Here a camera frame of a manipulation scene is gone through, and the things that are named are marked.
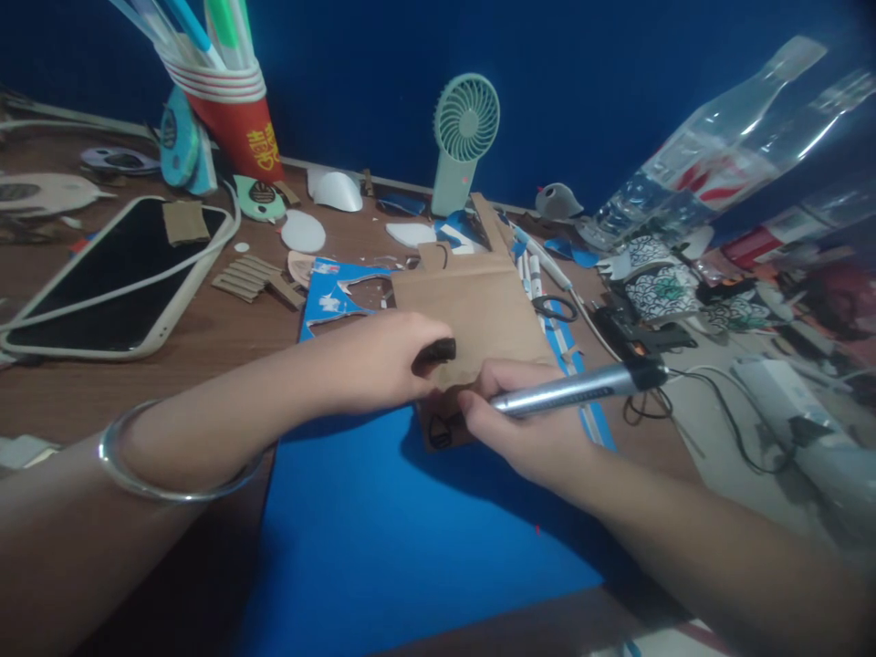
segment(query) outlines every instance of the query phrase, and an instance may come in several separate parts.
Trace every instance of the mint green fan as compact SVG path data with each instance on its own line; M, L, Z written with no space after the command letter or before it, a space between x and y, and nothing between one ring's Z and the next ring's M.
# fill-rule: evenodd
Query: mint green fan
M435 139L441 148L432 214L448 216L465 207L477 161L499 130L499 97L477 73L453 78L435 108Z

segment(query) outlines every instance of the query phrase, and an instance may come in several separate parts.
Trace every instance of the bottle cap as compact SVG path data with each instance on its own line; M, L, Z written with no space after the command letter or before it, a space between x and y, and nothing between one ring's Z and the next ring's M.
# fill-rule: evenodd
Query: bottle cap
M774 75L790 82L824 57L826 52L828 50L818 41L797 35L778 50L766 63L766 68L772 68Z
M841 111L850 111L858 107L872 93L876 93L876 78L870 71L858 68L821 92L814 103L820 108L830 106Z

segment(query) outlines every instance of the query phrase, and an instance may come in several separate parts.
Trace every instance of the bracelet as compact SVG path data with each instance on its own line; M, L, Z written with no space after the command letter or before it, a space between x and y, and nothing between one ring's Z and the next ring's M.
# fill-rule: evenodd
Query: bracelet
M116 421L111 423L100 436L98 444L98 458L103 465L103 469L107 472L110 478L119 486L124 488L129 493L147 497L152 500L162 500L163 502L172 502L174 504L210 502L217 497L230 495L238 488L242 488L253 478L261 465L264 453L253 459L237 476L227 484L221 485L213 490L203 491L198 493L178 493L175 491L163 490L157 486L153 486L144 482L137 475L132 473L122 463L119 457L118 442L124 434L125 429L132 420L137 418L143 411L151 408L162 400L145 401L139 406L130 409Z

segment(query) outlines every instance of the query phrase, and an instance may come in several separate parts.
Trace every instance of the blue pen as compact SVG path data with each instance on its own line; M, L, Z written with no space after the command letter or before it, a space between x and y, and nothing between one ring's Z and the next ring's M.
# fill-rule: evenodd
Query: blue pen
M216 70L228 70L222 58L219 57L213 42L210 41L210 37L207 36L202 25L198 23L198 19L194 17L189 4L185 0L167 0L167 4L171 6L171 11L180 22L182 29L185 30L198 50L203 52L210 65Z

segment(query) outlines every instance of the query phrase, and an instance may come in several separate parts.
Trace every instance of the water bottle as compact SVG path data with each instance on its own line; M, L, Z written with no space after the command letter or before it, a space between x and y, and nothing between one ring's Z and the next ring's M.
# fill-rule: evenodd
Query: water bottle
M815 148L839 118L876 92L876 78L859 69L777 127L763 122L742 142L716 153L700 175L655 213L645 230L665 244L679 244L701 225L784 175Z
M876 171L870 171L807 196L742 237L713 249L695 265L708 283L717 284L874 215Z
M812 39L792 38L756 75L695 111L591 220L579 226L580 235L600 251L617 245L700 175L701 162L750 133L778 92L826 52Z

